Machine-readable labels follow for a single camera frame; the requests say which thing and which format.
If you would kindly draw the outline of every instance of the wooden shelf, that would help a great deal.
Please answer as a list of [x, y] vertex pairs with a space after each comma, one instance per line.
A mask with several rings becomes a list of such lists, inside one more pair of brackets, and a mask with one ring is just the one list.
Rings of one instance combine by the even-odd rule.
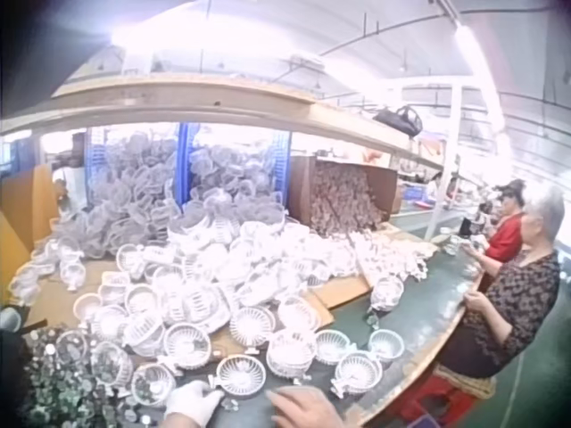
[[42, 134], [158, 121], [218, 122], [298, 131], [438, 167], [410, 152], [409, 137], [387, 125], [290, 88], [220, 76], [160, 73], [68, 84], [48, 101], [22, 111], [18, 117], [2, 120], [1, 135], [23, 129]]

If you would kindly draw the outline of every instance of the metal component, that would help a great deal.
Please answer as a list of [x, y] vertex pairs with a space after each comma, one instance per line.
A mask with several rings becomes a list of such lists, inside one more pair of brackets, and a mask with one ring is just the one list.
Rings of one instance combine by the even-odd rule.
[[425, 241], [430, 241], [430, 239], [434, 234], [434, 231], [436, 229], [436, 224], [443, 209], [444, 196], [446, 195], [446, 190], [448, 189], [448, 184], [450, 183], [451, 180], [452, 168], [454, 167], [454, 161], [456, 160], [456, 152], [458, 150], [460, 118], [462, 114], [461, 109], [462, 109], [462, 86], [454, 85], [452, 86], [452, 94], [451, 94], [450, 127], [448, 133], [448, 140], [446, 142], [446, 149], [444, 153], [443, 178], [440, 183], [440, 188], [438, 189], [438, 194], [436, 196], [436, 205], [434, 206], [434, 211], [432, 217], [430, 218], [430, 223], [428, 223], [428, 228], [426, 229]]

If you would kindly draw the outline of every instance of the gray hair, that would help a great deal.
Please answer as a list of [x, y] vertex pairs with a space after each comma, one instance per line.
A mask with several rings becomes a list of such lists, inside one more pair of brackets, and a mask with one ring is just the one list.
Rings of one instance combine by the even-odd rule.
[[545, 234], [554, 242], [565, 217], [561, 190], [555, 185], [528, 186], [524, 190], [524, 200], [525, 212], [543, 218]]

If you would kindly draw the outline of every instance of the elderly woman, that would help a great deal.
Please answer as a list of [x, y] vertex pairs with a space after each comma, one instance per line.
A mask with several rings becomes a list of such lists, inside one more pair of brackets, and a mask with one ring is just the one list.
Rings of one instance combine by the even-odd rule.
[[557, 299], [559, 263], [553, 243], [564, 215], [558, 188], [530, 189], [521, 218], [525, 251], [502, 264], [465, 247], [493, 282], [486, 294], [465, 295], [468, 312], [439, 356], [443, 366], [469, 377], [491, 377], [534, 340]]

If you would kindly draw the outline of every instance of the hand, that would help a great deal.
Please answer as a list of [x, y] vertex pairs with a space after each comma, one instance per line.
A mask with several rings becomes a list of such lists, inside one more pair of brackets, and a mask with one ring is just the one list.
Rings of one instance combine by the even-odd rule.
[[317, 388], [286, 386], [266, 395], [276, 408], [277, 415], [271, 420], [279, 428], [345, 427], [333, 405]]
[[203, 428], [210, 421], [222, 397], [224, 392], [213, 391], [208, 383], [192, 381], [169, 395], [164, 415], [165, 417], [170, 414], [184, 415]]
[[467, 292], [464, 294], [464, 303], [468, 309], [480, 313], [484, 313], [492, 305], [488, 298], [481, 292]]
[[463, 243], [463, 244], [461, 244], [460, 247], [462, 248], [462, 250], [464, 250], [464, 252], [465, 252], [468, 256], [470, 256], [470, 257], [472, 257], [472, 258], [474, 258], [474, 259], [477, 257], [478, 251], [476, 251], [476, 249], [472, 246], [471, 243]]

